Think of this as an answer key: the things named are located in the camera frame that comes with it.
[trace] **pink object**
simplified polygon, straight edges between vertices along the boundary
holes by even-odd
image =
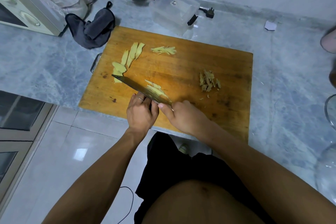
[[[336,53],[336,30],[322,37],[321,46],[327,52]]]

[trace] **black shorts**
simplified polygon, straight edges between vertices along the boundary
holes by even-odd
[[[185,180],[216,184],[251,209],[263,222],[275,224],[224,161],[203,153],[194,157],[183,154],[170,136],[161,132],[155,133],[147,147],[147,165],[135,192],[143,202],[134,215],[134,223],[142,222],[148,209],[161,194]]]

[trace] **gray towel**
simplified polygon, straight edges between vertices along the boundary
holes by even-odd
[[[112,3],[108,1],[106,7],[97,12],[92,22],[85,22],[76,14],[65,16],[72,37],[79,45],[91,49],[101,47],[107,42],[116,25],[114,14],[110,11],[111,6]]]

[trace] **left hand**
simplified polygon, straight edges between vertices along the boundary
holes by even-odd
[[[144,94],[133,94],[126,111],[129,129],[146,136],[159,114],[158,104]]]

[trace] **cabinet door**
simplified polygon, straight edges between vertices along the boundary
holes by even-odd
[[[0,201],[33,142],[0,141]]]
[[[0,141],[33,141],[52,104],[0,91]]]

